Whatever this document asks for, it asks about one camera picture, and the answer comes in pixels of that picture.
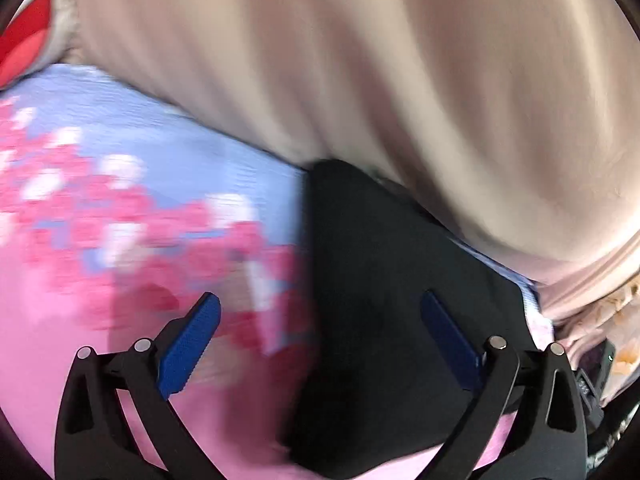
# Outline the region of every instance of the floral cloth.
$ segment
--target floral cloth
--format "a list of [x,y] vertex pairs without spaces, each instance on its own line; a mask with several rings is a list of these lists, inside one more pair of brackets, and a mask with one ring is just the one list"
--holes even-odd
[[[302,178],[95,68],[52,66],[0,96],[0,406],[47,472],[77,349],[154,337],[210,290],[222,323],[172,405],[230,480],[315,478],[276,443],[313,355]],[[415,478],[436,452],[362,479]]]

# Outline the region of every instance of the metal rivet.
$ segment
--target metal rivet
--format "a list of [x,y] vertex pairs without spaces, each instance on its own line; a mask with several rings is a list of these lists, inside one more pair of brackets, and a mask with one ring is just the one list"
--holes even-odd
[[136,352],[146,352],[151,348],[151,341],[149,339],[138,339],[133,348],[135,348]]
[[584,393],[586,396],[588,396],[591,393],[590,388],[587,386],[587,383],[584,382],[583,378],[580,378],[580,380],[578,381],[578,389]]
[[489,344],[496,350],[504,350],[507,348],[507,340],[499,335],[492,335],[489,338]]
[[551,343],[551,352],[557,356],[564,355],[564,347],[560,343]]
[[78,359],[87,359],[91,355],[91,349],[88,346],[83,346],[76,355]]

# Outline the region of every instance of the pillow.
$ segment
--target pillow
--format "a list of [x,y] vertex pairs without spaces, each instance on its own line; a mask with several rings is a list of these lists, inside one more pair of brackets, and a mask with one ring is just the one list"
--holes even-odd
[[73,0],[24,0],[0,36],[0,89],[59,60],[76,21]]

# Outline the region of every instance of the black pad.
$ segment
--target black pad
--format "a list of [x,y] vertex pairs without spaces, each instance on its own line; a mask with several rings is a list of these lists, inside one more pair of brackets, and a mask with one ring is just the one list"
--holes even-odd
[[496,334],[535,345],[520,289],[366,174],[322,162],[306,194],[319,359],[284,444],[301,466],[347,479],[443,442],[470,400],[420,321],[425,290],[479,352]]

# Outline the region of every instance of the beige pants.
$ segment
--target beige pants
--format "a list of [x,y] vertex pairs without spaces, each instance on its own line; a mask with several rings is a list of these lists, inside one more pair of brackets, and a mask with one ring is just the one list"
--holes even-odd
[[401,182],[562,319],[640,265],[614,0],[78,0],[91,62],[297,164]]

